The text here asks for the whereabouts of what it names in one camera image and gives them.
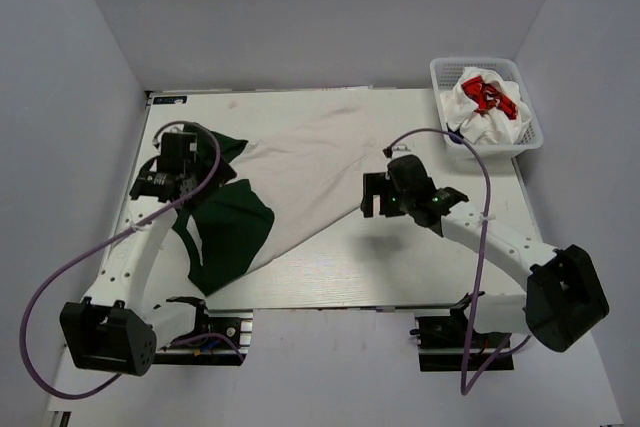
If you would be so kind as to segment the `blue t shirt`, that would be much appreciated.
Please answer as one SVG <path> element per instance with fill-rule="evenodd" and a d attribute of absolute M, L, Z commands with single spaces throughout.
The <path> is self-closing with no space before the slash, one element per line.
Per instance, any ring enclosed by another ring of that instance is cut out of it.
<path fill-rule="evenodd" d="M 460 136 L 460 132 L 459 131 L 451 131 L 449 130 L 448 132 L 448 136 L 451 139 L 452 142 L 457 143 L 457 144 L 461 144 L 463 138 Z"/>

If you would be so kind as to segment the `white green raglan t shirt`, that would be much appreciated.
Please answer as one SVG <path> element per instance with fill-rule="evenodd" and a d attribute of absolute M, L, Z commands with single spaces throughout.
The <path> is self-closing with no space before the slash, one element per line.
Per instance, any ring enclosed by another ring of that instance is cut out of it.
<path fill-rule="evenodd" d="M 365 174 L 384 170 L 384 148 L 404 132 L 348 104 L 268 135 L 200 138 L 205 166 L 219 159 L 236 176 L 178 214 L 188 281 L 208 297 L 359 210 Z"/>

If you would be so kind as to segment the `white t shirt red print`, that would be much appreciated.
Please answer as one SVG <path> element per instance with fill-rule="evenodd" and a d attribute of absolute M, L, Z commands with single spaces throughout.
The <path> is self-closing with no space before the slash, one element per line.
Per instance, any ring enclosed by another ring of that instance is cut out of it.
<path fill-rule="evenodd" d="M 519 84 L 493 70 L 465 67 L 439 96 L 446 127 L 475 145 L 516 145 L 532 121 Z"/>

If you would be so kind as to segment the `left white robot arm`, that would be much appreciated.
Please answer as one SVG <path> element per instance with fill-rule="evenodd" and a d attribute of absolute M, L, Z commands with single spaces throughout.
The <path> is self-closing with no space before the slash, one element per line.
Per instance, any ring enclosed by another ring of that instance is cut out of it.
<path fill-rule="evenodd" d="M 76 367 L 144 375 L 158 350 L 182 338 L 199 346 L 211 334 L 202 299 L 170 297 L 145 308 L 152 268 L 179 210 L 208 185 L 221 158 L 211 164 L 197 150 L 219 147 L 211 132 L 194 123 L 182 131 L 162 128 L 154 137 L 158 156 L 139 170 L 125 203 L 127 226 L 110 249 L 94 283 L 79 302 L 68 302 L 60 324 Z"/>

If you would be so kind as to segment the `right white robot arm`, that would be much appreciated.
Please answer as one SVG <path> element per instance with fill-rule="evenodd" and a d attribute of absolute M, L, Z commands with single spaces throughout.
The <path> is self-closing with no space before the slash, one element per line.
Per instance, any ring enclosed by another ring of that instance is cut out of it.
<path fill-rule="evenodd" d="M 577 245 L 564 249 L 534 241 L 483 214 L 462 192 L 438 188 L 414 155 L 363 176 L 361 211 L 367 218 L 410 216 L 498 267 L 520 288 L 512 295 L 466 295 L 450 310 L 453 337 L 472 346 L 487 333 L 530 335 L 564 352 L 610 313 L 593 261 Z"/>

